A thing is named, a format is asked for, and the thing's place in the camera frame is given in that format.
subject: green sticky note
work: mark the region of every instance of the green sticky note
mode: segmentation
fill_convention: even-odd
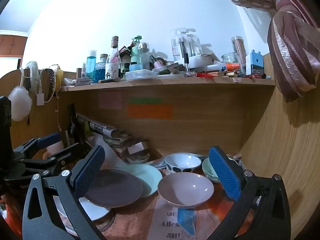
[[[162,104],[161,98],[133,97],[130,98],[129,104],[136,105],[159,105]]]

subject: dark brown plate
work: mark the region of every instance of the dark brown plate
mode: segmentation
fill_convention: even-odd
[[[142,191],[142,183],[136,176],[125,171],[102,170],[85,197],[98,206],[116,208],[135,202]]]

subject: tied curtain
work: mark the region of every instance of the tied curtain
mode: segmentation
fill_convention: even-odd
[[[299,0],[231,0],[259,10],[275,9],[268,32],[268,45],[276,85],[286,102],[316,87],[320,73],[318,23]]]

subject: green bowl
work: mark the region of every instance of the green bowl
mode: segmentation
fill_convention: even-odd
[[[202,163],[202,171],[203,173],[205,174],[205,176],[213,181],[213,182],[220,182],[218,176],[217,176],[217,173],[214,171],[212,165],[210,164],[209,162],[209,158],[206,158],[203,163]]]

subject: white pom pom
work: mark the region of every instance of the white pom pom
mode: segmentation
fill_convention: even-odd
[[[24,87],[15,87],[9,95],[11,101],[11,118],[18,122],[28,116],[32,106],[32,99]]]

